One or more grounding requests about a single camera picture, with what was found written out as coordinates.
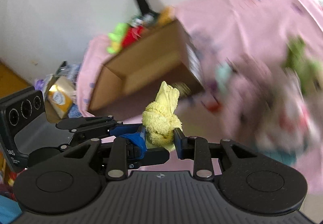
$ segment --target yellow towel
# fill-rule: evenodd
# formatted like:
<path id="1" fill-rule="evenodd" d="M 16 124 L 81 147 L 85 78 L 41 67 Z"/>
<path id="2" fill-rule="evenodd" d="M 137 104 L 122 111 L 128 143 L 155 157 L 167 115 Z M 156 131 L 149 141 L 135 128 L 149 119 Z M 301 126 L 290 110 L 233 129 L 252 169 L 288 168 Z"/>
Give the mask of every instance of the yellow towel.
<path id="1" fill-rule="evenodd" d="M 153 147 L 150 145 L 152 143 L 168 151 L 175 149 L 173 129 L 179 127 L 182 130 L 181 122 L 174 114 L 179 96 L 180 92 L 164 81 L 155 101 L 143 112 L 143 125 L 148 132 L 146 143 L 148 148 Z"/>

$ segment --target clutter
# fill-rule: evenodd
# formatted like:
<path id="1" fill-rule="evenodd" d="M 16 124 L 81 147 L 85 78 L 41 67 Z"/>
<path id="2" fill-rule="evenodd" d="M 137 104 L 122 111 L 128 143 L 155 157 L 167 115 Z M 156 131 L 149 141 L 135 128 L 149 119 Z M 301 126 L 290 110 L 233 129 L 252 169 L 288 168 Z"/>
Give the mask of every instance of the clutter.
<path id="1" fill-rule="evenodd" d="M 6 184 L 0 184 L 0 196 L 4 196 L 11 200 L 16 200 L 12 186 Z"/>
<path id="2" fill-rule="evenodd" d="M 8 179 L 8 185 L 9 186 L 14 186 L 16 178 L 17 178 L 17 173 L 10 172 L 9 173 L 9 179 Z"/>
<path id="3" fill-rule="evenodd" d="M 108 37 L 111 40 L 111 44 L 107 47 L 107 51 L 110 54 L 119 53 L 122 49 L 121 42 L 125 37 L 127 31 L 129 29 L 129 25 L 127 23 L 118 23 L 113 33 L 109 33 Z"/>
<path id="4" fill-rule="evenodd" d="M 60 118 L 64 118 L 73 105 L 74 85 L 65 77 L 60 77 L 48 91 L 48 100 Z"/>
<path id="5" fill-rule="evenodd" d="M 4 175 L 5 175 L 5 159 L 3 154 L 0 152 L 0 184 L 4 184 Z"/>
<path id="6" fill-rule="evenodd" d="M 323 87 L 323 63 L 305 56 L 305 42 L 300 37 L 291 37 L 288 42 L 286 68 L 294 70 L 301 83 L 304 96 L 321 92 Z"/>
<path id="7" fill-rule="evenodd" d="M 80 66 L 80 64 L 67 64 L 67 62 L 64 61 L 61 64 L 61 66 L 56 70 L 54 76 L 57 78 L 65 76 L 68 80 L 75 84 L 79 74 Z"/>
<path id="8" fill-rule="evenodd" d="M 303 100 L 297 75 L 290 70 L 277 85 L 272 106 L 269 106 L 255 135 L 257 148 L 283 150 L 300 154 L 319 144 L 320 131 Z"/>
<path id="9" fill-rule="evenodd" d="M 88 112 L 113 114 L 118 120 L 138 116 L 154 101 L 163 81 L 186 85 L 191 95 L 201 92 L 199 61 L 193 48 L 178 21 L 149 33 L 102 64 L 92 85 Z"/>
<path id="10" fill-rule="evenodd" d="M 215 68 L 215 81 L 208 82 L 207 94 L 201 100 L 202 105 L 211 113 L 222 111 L 223 100 L 228 93 L 227 84 L 234 70 L 232 66 L 225 62 Z"/>
<path id="11" fill-rule="evenodd" d="M 68 112 L 69 118 L 76 118 L 76 117 L 82 117 L 82 114 L 79 111 L 79 108 L 76 104 L 73 104 L 71 109 Z"/>
<path id="12" fill-rule="evenodd" d="M 41 91 L 44 87 L 44 80 L 43 79 L 35 80 L 34 87 L 36 90 Z"/>
<path id="13" fill-rule="evenodd" d="M 164 147 L 168 151 L 175 149 L 173 130 L 181 127 L 181 122 L 174 114 L 177 107 L 179 91 L 162 82 L 154 102 L 143 112 L 143 125 L 146 127 L 148 139 L 152 144 Z"/>

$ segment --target black object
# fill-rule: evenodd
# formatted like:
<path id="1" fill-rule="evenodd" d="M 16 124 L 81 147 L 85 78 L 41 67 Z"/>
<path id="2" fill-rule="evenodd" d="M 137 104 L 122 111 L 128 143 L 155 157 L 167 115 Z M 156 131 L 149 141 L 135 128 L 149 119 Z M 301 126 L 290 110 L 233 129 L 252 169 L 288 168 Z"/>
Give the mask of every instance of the black object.
<path id="1" fill-rule="evenodd" d="M 10 169 L 18 173 L 86 140 L 135 133 L 141 126 L 124 125 L 113 118 L 112 115 L 80 117 L 51 124 L 46 118 L 42 92 L 29 87 L 0 99 L 0 148 Z M 103 144 L 100 148 L 104 149 L 105 157 L 109 157 L 112 143 Z M 136 158 L 140 157 L 141 151 L 129 140 L 126 141 L 126 153 L 131 169 L 162 164 L 169 159 L 167 150 L 156 148 L 147 152 L 149 159 L 138 160 Z M 149 153 L 159 155 L 152 157 Z"/>
<path id="2" fill-rule="evenodd" d="M 193 177 L 128 177 L 127 141 L 87 140 L 23 172 L 14 194 L 25 212 L 14 223 L 312 223 L 298 211 L 304 177 L 230 139 L 207 143 L 174 130 L 178 157 L 194 160 Z M 222 175 L 214 176 L 211 158 Z"/>
<path id="3" fill-rule="evenodd" d="M 142 16 L 145 16 L 147 14 L 151 14 L 154 18 L 158 17 L 159 13 L 153 11 L 150 8 L 147 0 L 136 0 L 136 2 L 137 2 L 137 5 L 139 7 L 139 10 L 140 10 Z"/>
<path id="4" fill-rule="evenodd" d="M 12 171 L 24 169 L 28 160 L 28 155 L 18 150 L 15 136 L 42 113 L 42 92 L 32 86 L 0 99 L 0 148 Z"/>

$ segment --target blue object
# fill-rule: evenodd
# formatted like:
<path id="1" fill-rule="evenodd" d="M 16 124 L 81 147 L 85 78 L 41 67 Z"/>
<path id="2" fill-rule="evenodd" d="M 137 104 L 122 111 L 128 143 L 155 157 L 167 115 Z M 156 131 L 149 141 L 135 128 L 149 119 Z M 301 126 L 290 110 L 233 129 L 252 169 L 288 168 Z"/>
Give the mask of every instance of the blue object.
<path id="1" fill-rule="evenodd" d="M 9 224 L 18 218 L 21 213 L 17 202 L 0 196 L 0 223 Z"/>
<path id="2" fill-rule="evenodd" d="M 145 152 L 147 151 L 146 141 L 145 141 L 143 132 L 124 134 L 124 135 L 121 135 L 120 137 L 129 139 L 131 143 L 139 147 L 141 150 L 140 157 L 136 157 L 136 159 L 143 159 L 143 157 L 145 156 Z"/>
<path id="3" fill-rule="evenodd" d="M 215 80 L 222 95 L 226 95 L 227 93 L 227 82 L 232 73 L 232 67 L 227 62 L 218 65 L 215 69 Z"/>
<path id="4" fill-rule="evenodd" d="M 296 163 L 296 153 L 287 153 L 283 150 L 277 150 L 275 152 L 270 152 L 270 151 L 262 151 L 262 150 L 258 150 L 257 152 L 265 155 L 265 156 L 268 156 L 274 160 L 277 160 L 287 166 L 292 166 L 293 164 Z"/>
<path id="5" fill-rule="evenodd" d="M 82 114 L 79 111 L 79 107 L 75 104 L 72 105 L 71 109 L 68 112 L 69 118 L 82 117 Z"/>

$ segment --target green toy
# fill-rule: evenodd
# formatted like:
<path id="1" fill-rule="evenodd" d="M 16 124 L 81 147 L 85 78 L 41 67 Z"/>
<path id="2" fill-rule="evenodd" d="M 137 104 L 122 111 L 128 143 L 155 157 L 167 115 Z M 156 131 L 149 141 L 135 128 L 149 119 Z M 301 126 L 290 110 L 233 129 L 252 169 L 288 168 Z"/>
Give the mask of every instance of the green toy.
<path id="1" fill-rule="evenodd" d="M 300 36 L 289 39 L 284 67 L 296 72 L 301 82 L 302 94 L 308 96 L 315 92 L 321 92 L 323 88 L 323 64 L 305 56 L 305 45 Z"/>
<path id="2" fill-rule="evenodd" d="M 127 23 L 118 23 L 113 33 L 109 33 L 108 37 L 111 40 L 111 45 L 107 48 L 107 51 L 110 54 L 119 53 L 121 48 L 121 43 L 129 29 L 129 25 Z"/>

